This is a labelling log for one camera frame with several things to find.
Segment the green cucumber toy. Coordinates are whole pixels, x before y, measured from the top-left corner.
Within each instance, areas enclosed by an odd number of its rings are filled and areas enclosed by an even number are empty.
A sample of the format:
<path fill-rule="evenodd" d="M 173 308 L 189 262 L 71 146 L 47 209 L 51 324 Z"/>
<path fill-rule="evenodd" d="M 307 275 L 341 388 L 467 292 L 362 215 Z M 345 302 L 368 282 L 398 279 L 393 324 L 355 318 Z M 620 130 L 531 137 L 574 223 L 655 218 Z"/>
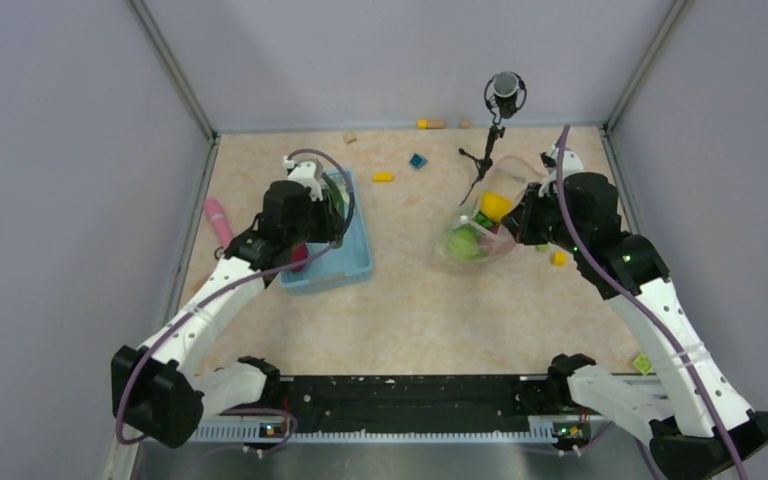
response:
<path fill-rule="evenodd" d="M 345 203 L 345 197 L 343 195 L 343 190 L 340 188 L 341 183 L 335 180 L 331 175 L 328 175 L 328 174 L 324 174 L 322 179 L 327 187 L 328 196 L 330 198 L 332 206 L 334 207 L 335 212 L 339 214 L 342 218 L 345 218 L 346 203 Z"/>

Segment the yellow lemon toy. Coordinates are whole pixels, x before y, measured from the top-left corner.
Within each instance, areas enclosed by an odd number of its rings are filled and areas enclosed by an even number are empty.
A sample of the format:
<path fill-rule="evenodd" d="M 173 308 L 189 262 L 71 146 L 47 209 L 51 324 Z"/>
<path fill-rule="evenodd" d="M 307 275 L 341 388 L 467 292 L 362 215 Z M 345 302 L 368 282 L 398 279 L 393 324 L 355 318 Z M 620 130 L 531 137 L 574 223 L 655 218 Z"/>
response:
<path fill-rule="evenodd" d="M 486 191 L 481 196 L 479 213 L 494 224 L 499 224 L 512 209 L 512 202 L 500 194 Z"/>

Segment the green lettuce toy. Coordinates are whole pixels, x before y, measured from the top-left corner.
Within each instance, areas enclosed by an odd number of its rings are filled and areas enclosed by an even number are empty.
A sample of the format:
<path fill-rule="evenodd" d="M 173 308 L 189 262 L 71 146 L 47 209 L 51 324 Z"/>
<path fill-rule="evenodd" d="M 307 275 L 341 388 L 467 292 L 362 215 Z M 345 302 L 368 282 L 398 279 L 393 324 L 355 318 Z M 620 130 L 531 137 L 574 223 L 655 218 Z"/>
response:
<path fill-rule="evenodd" d="M 462 262 L 484 260 L 490 257 L 496 243 L 499 224 L 483 213 L 472 217 L 458 216 L 442 234 L 442 253 Z"/>

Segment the clear zip top bag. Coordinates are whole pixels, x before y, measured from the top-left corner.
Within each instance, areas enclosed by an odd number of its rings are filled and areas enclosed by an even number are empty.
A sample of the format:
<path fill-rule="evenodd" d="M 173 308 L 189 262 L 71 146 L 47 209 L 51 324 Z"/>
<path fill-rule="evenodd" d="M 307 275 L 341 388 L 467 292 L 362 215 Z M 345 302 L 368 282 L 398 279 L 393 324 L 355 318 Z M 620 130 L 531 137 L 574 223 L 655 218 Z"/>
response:
<path fill-rule="evenodd" d="M 503 228 L 502 219 L 518 205 L 528 184 L 544 176 L 514 155 L 496 160 L 442 224 L 434 245 L 435 260 L 452 270 L 477 269 L 510 253 L 516 242 Z"/>

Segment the green lime toy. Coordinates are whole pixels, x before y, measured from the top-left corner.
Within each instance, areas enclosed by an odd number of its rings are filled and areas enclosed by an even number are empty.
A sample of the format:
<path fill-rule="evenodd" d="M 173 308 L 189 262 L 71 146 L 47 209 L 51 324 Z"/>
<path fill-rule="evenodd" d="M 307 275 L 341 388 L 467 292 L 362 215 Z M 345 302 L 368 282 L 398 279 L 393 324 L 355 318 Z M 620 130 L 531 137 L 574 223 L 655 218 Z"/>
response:
<path fill-rule="evenodd" d="M 446 234 L 448 252 L 459 261 L 473 261 L 485 257 L 479 232 L 471 225 L 462 225 Z"/>

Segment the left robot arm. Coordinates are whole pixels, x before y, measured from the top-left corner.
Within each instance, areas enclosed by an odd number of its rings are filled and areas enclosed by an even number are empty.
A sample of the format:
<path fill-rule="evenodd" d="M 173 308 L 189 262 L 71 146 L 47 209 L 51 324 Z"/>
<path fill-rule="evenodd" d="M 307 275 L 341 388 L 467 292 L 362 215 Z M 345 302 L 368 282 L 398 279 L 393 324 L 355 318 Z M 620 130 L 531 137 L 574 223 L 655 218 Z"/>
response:
<path fill-rule="evenodd" d="M 172 319 L 139 347 L 121 347 L 111 360 L 115 438 L 132 445 L 147 438 L 168 447 L 186 443 L 205 418 L 248 405 L 268 413 L 279 404 L 271 364 L 244 357 L 217 371 L 198 372 L 228 324 L 281 273 L 299 267 L 293 252 L 323 245 L 317 260 L 351 228 L 357 200 L 351 179 L 279 180 L 263 196 L 249 228 L 225 247 L 206 283 Z"/>

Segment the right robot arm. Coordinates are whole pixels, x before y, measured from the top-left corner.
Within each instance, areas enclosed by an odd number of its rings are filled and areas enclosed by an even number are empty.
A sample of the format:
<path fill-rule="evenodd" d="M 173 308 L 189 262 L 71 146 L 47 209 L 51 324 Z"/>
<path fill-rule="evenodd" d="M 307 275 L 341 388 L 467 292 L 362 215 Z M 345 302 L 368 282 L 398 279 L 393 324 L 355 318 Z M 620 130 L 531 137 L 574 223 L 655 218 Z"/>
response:
<path fill-rule="evenodd" d="M 768 411 L 752 407 L 722 372 L 653 244 L 622 229 L 615 186 L 590 172 L 530 183 L 502 224 L 521 244 L 551 244 L 573 256 L 637 339 L 665 392 L 649 394 L 587 355 L 559 355 L 549 369 L 549 404 L 602 414 L 645 447 L 666 478 L 727 471 L 746 478 L 746 461 L 768 445 Z"/>

